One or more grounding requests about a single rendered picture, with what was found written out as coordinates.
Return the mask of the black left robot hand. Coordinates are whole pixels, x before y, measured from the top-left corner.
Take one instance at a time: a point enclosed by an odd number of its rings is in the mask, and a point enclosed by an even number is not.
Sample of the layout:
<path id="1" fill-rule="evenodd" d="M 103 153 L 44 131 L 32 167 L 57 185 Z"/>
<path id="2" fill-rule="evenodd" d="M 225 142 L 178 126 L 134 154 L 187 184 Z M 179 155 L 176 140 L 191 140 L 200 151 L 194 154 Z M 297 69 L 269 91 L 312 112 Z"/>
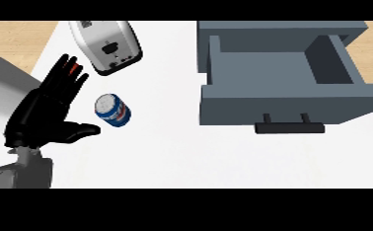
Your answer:
<path id="1" fill-rule="evenodd" d="M 88 74 L 76 57 L 61 55 L 36 89 L 23 98 L 7 120 L 4 146 L 36 149 L 48 143 L 73 143 L 100 133 L 100 127 L 88 123 L 66 121 L 69 105 Z"/>

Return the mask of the grey open drawer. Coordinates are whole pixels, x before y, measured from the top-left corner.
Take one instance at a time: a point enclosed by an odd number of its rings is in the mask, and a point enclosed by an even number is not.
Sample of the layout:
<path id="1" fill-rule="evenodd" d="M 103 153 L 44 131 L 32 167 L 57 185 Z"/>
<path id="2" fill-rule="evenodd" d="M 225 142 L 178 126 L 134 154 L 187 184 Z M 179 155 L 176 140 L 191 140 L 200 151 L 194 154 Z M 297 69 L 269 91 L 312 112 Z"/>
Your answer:
<path id="1" fill-rule="evenodd" d="M 303 52 L 222 52 L 207 43 L 207 84 L 200 87 L 198 123 L 340 124 L 373 113 L 373 84 L 353 67 L 337 36 L 319 36 Z"/>

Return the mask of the silver and black appliance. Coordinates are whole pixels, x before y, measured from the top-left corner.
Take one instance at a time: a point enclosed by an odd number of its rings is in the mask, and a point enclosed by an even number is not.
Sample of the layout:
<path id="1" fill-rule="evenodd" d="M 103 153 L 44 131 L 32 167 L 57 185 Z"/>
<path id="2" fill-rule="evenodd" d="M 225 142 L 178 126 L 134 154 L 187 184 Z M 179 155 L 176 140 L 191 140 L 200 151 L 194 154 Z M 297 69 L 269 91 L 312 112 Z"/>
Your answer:
<path id="1" fill-rule="evenodd" d="M 67 25 L 78 48 L 100 76 L 140 61 L 142 49 L 126 21 L 69 21 Z"/>

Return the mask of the blue and white can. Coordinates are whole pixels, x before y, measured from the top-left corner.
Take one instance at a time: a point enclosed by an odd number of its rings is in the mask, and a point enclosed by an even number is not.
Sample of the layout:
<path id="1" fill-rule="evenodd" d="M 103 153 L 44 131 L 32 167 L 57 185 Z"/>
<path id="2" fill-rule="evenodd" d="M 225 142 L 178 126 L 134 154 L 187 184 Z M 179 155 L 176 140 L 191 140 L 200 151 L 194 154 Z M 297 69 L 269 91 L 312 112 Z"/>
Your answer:
<path id="1" fill-rule="evenodd" d="M 97 98 L 94 113 L 114 127 L 123 126 L 131 118 L 131 110 L 114 94 L 104 94 Z"/>

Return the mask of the grey cabinet body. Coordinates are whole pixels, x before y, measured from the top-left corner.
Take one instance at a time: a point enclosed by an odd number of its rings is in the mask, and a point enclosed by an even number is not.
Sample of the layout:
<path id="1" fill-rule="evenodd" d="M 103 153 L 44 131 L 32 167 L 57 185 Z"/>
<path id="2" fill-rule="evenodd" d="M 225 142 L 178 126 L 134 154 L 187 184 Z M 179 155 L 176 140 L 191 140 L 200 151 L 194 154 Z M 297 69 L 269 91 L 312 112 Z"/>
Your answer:
<path id="1" fill-rule="evenodd" d="M 365 30 L 362 21 L 197 21 L 197 72 L 206 72 L 210 37 L 219 37 L 222 52 L 303 52 L 318 36 L 349 45 Z"/>

